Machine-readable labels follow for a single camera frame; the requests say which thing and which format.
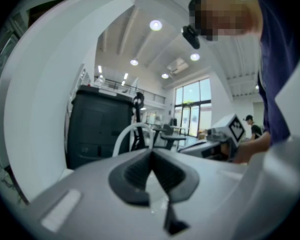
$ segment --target window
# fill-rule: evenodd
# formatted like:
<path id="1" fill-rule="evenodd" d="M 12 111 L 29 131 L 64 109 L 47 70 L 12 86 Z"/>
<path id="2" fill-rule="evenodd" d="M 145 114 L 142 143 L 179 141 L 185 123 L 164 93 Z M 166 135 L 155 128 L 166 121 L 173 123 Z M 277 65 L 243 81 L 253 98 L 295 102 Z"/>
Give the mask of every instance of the window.
<path id="1" fill-rule="evenodd" d="M 180 127 L 181 126 L 181 118 L 182 118 L 182 107 L 177 106 L 174 109 L 174 118 L 176 119 L 176 126 Z"/>
<path id="2" fill-rule="evenodd" d="M 200 100 L 211 100 L 211 87 L 209 78 L 200 81 Z"/>
<path id="3" fill-rule="evenodd" d="M 183 87 L 176 89 L 175 91 L 175 104 L 180 105 L 182 104 L 182 94 L 183 93 Z"/>
<path id="4" fill-rule="evenodd" d="M 199 123 L 199 131 L 203 132 L 211 128 L 211 103 L 201 104 L 200 105 L 200 123 Z"/>
<path id="5" fill-rule="evenodd" d="M 200 101 L 199 82 L 183 87 L 183 103 L 193 103 Z"/>
<path id="6" fill-rule="evenodd" d="M 175 90 L 174 118 L 177 126 L 184 128 L 189 136 L 197 137 L 199 131 L 211 128 L 211 87 L 208 78 Z"/>

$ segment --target man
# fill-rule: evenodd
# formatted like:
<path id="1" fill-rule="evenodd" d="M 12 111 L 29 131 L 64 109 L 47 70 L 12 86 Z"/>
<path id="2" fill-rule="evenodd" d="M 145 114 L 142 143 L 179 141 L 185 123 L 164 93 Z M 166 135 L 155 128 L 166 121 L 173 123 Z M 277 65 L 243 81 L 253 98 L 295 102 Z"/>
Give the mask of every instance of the man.
<path id="1" fill-rule="evenodd" d="M 247 163 L 253 154 L 290 135 L 275 97 L 300 59 L 300 0 L 191 0 L 189 15 L 192 27 L 207 40 L 222 35 L 254 35 L 260 40 L 264 133 L 238 147 L 234 161 Z"/>
<path id="2" fill-rule="evenodd" d="M 245 117 L 245 121 L 249 126 L 251 126 L 251 140 L 253 141 L 258 139 L 262 135 L 262 132 L 260 127 L 254 123 L 252 115 L 248 114 Z"/>

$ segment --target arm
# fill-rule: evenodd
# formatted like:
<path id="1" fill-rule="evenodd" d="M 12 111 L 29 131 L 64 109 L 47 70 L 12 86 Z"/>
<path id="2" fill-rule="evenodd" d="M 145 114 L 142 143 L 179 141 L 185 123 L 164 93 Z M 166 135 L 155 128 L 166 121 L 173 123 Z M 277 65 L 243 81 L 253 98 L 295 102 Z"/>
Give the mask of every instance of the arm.
<path id="1" fill-rule="evenodd" d="M 262 134 L 260 138 L 242 142 L 239 147 L 237 154 L 233 160 L 234 163 L 247 163 L 249 162 L 252 155 L 260 152 L 265 152 L 269 149 L 271 144 L 271 135 L 269 132 Z"/>

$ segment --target black cap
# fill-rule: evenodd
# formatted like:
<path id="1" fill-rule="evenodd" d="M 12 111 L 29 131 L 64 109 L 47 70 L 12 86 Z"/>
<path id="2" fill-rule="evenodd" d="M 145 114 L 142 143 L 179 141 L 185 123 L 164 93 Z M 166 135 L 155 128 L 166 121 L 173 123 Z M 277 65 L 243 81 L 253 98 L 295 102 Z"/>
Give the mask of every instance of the black cap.
<path id="1" fill-rule="evenodd" d="M 245 117 L 245 121 L 248 121 L 248 120 L 253 120 L 252 115 L 248 114 L 248 115 Z"/>

